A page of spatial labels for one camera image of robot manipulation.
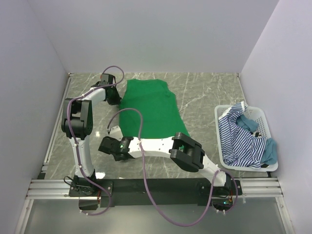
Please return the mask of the green tank top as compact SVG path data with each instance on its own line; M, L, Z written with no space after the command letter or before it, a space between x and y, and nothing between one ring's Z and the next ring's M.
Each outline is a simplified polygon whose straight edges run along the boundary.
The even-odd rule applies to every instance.
M141 138L167 138L178 132L189 135L181 119L176 96L165 81L128 80L119 108L140 111L143 116Z

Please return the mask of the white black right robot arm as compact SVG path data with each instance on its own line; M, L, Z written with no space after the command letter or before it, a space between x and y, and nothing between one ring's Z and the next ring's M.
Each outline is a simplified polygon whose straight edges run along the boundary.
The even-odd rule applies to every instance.
M199 172L210 181L214 186L213 195L223 196L231 190L230 176L208 158L199 142L184 133L158 139L138 139L127 136L118 140L106 136L102 139L98 150L112 155L115 161L143 156L169 158L180 169L190 173Z

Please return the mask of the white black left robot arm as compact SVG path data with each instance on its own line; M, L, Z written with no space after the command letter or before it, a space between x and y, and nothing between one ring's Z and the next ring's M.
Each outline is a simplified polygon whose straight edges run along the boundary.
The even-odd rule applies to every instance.
M104 72L89 91L64 101L61 129L71 143L75 160L71 188L87 196L94 195L98 189L89 144L93 131L93 108L103 101L109 105L120 104L116 84L116 77Z

